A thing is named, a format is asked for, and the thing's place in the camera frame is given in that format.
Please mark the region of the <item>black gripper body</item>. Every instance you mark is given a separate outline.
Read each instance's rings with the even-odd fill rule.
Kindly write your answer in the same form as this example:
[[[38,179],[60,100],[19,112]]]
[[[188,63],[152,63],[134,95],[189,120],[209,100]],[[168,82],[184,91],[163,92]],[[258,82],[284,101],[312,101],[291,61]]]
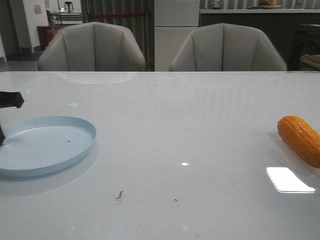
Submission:
[[[0,92],[0,108],[20,108],[23,103],[24,99],[20,92]]]

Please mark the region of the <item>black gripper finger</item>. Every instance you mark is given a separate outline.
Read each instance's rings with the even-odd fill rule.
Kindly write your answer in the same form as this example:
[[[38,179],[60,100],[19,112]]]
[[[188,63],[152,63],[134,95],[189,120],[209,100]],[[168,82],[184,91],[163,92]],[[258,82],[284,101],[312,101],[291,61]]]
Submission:
[[[6,136],[2,130],[2,127],[0,126],[0,146],[3,144],[5,139],[6,139]]]

